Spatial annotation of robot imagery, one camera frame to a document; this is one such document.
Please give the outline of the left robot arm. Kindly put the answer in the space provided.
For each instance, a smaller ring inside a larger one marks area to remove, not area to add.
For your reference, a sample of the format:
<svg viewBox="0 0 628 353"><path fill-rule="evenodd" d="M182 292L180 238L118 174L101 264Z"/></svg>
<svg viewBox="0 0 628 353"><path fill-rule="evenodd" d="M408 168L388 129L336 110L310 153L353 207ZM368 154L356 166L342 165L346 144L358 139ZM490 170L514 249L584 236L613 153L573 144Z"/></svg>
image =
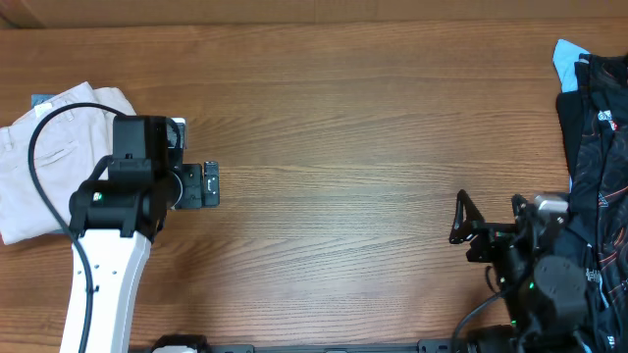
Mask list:
<svg viewBox="0 0 628 353"><path fill-rule="evenodd" d="M140 278L168 212L219 205L218 164L185 163L186 147L183 118L115 118L112 154L70 198L78 242L61 351L128 351Z"/></svg>

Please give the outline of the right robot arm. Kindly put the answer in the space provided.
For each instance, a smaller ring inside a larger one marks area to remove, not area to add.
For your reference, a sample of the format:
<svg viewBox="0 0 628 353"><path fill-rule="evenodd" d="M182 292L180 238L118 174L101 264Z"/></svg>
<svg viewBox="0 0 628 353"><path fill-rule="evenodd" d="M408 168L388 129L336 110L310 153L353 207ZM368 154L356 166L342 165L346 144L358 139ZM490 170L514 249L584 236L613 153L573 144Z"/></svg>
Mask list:
<svg viewBox="0 0 628 353"><path fill-rule="evenodd" d="M577 331L588 317L583 269L554 250L569 222L564 193L539 194L533 200L511 198L514 221L490 223L465 190L456 195L449 236L468 243L470 263L484 263L496 275L493 295L467 314L449 340L452 352L579 352ZM507 326L480 328L462 339L462 329L488 306L503 301Z"/></svg>

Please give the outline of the beige cotton shorts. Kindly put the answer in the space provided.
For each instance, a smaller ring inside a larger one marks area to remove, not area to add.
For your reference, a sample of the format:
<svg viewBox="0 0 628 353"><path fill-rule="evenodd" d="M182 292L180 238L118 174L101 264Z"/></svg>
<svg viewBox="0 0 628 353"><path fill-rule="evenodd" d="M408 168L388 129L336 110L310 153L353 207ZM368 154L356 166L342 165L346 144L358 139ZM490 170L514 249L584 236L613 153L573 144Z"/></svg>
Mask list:
<svg viewBox="0 0 628 353"><path fill-rule="evenodd" d="M1 238L6 245L56 232L58 222L33 186L27 149L40 121L73 103L98 103L126 115L134 109L117 87L92 88L83 82L49 100L52 107L31 108L1 129ZM77 108L46 124L38 136L34 164L37 177L63 220L70 220L69 199L92 173L96 163L112 153L115 115L94 108Z"/></svg>

